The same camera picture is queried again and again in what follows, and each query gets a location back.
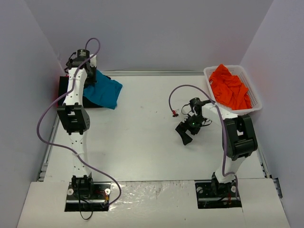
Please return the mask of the blue t shirt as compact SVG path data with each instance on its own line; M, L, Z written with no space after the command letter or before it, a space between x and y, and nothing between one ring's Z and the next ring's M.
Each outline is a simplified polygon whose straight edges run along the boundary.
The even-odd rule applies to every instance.
M84 89L84 108L108 108L114 110L117 107L117 100L123 87L116 80L105 76L97 70L96 83Z

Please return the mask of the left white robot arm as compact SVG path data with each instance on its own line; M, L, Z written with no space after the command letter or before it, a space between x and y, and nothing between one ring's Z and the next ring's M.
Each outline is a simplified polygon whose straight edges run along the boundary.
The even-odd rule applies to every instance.
M87 130L90 128L90 117L83 107L83 91L89 83L95 81L95 56L88 50L79 49L76 57L66 63L68 84L65 99L57 108L57 114L63 128L69 135L73 149L73 174L71 188L85 199L95 195L92 172L84 164L87 162Z

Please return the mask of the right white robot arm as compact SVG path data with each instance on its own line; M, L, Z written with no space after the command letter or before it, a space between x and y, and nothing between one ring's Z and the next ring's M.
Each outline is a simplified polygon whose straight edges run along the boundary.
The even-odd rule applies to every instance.
M201 101L197 97L190 100L189 106L193 115L188 114L175 128L184 145L192 142L187 132L196 135L207 120L218 124L222 129L222 165L212 174L210 185L214 195L222 196L227 192L228 186L237 179L236 173L242 162L257 150L251 117L247 114L232 113L210 100Z

